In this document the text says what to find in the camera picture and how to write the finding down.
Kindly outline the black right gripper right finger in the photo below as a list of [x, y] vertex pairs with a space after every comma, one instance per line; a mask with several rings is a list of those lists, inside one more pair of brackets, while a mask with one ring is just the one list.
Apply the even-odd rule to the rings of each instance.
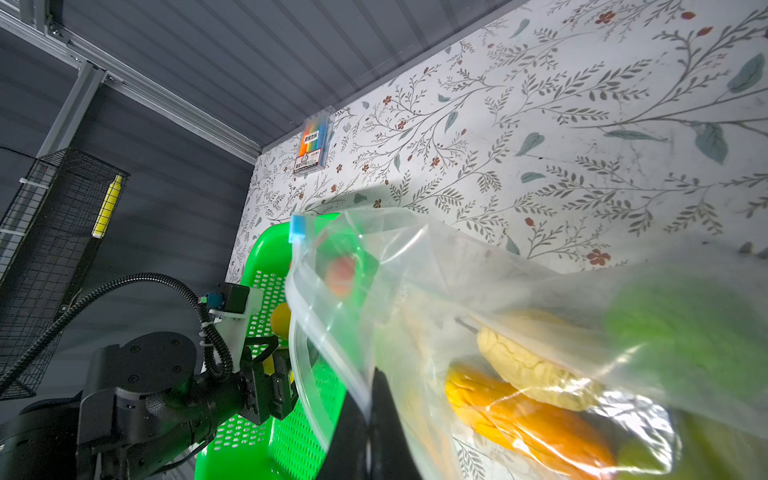
[[373, 377], [368, 438], [369, 479], [422, 479], [410, 452], [389, 383], [380, 370], [376, 370]]

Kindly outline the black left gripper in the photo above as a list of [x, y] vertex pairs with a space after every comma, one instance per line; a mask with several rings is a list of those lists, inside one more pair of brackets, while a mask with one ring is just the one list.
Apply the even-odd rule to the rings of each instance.
[[280, 338], [248, 337], [239, 381], [196, 371], [186, 336], [154, 332], [91, 357], [79, 408], [77, 476], [145, 479], [188, 447], [210, 441], [239, 411], [252, 423], [284, 420], [299, 394]]

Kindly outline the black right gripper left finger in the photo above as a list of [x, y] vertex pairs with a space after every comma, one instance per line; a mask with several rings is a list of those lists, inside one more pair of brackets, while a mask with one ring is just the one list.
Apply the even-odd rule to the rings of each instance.
[[368, 423], [352, 398], [344, 400], [317, 480], [367, 479]]

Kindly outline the small yellow lemon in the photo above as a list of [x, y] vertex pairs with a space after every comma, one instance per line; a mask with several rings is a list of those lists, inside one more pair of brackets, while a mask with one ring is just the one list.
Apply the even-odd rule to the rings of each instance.
[[279, 304], [273, 310], [269, 322], [271, 331], [274, 335], [283, 340], [288, 340], [291, 324], [291, 310], [286, 302]]

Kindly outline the red apple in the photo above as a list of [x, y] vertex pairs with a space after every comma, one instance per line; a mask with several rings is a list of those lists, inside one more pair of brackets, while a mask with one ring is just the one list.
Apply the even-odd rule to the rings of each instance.
[[325, 273], [328, 289], [339, 299], [347, 298], [354, 284], [356, 262], [352, 257], [334, 259]]

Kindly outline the clear zip top bag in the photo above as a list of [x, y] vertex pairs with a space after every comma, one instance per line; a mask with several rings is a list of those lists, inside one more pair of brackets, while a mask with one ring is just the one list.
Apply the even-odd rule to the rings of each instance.
[[[603, 316], [618, 290], [644, 275], [711, 279], [745, 295], [767, 321], [767, 256], [749, 246], [698, 240], [623, 267], [559, 273], [406, 210], [350, 210], [301, 242], [285, 283], [292, 312], [296, 379], [327, 453], [346, 398], [369, 428], [376, 370], [389, 383], [422, 479], [570, 479], [475, 433], [446, 394], [451, 364], [503, 380], [477, 345], [481, 325], [606, 387], [597, 406], [574, 412], [607, 441], [616, 460], [641, 441], [664, 462], [678, 445], [677, 420], [692, 414], [767, 441], [767, 389], [753, 402], [719, 396], [675, 399], [638, 379]], [[356, 262], [353, 289], [337, 298], [325, 283], [338, 257]]]

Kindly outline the yellow-green wrinkled pear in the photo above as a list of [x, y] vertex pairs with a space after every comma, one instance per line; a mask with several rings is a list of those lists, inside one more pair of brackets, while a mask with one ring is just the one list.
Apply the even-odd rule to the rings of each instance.
[[573, 373], [490, 328], [481, 318], [477, 345], [495, 372], [523, 395], [558, 408], [583, 412], [599, 404], [606, 387]]

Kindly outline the orange carrot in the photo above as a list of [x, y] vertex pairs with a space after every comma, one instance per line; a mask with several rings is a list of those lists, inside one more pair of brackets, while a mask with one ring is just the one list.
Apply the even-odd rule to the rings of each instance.
[[578, 414], [528, 398], [511, 384], [465, 363], [450, 365], [445, 394], [475, 433], [570, 479], [612, 479], [607, 441]]

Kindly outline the green round fruit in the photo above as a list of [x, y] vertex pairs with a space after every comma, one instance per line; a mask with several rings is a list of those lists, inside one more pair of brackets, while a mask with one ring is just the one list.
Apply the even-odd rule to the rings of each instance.
[[743, 294], [711, 279], [644, 275], [603, 316], [630, 371], [675, 399], [753, 402], [767, 389], [767, 321]]

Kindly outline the green guava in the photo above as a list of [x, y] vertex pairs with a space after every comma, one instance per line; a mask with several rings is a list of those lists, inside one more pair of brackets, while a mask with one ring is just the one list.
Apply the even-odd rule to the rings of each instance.
[[677, 420], [678, 445], [664, 462], [641, 441], [619, 450], [618, 479], [765, 479], [767, 441], [692, 414]]

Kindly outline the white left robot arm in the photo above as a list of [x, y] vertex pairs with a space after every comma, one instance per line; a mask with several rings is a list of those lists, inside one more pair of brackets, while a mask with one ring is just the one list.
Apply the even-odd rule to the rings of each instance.
[[293, 412], [298, 393], [279, 339], [228, 345], [207, 301], [159, 273], [118, 278], [73, 303], [2, 374], [2, 389], [9, 390], [88, 307], [141, 283], [180, 294], [199, 322], [200, 342], [158, 331], [97, 349], [72, 372], [55, 360], [42, 398], [1, 427], [3, 478], [150, 479], [202, 452], [235, 416], [260, 426]]

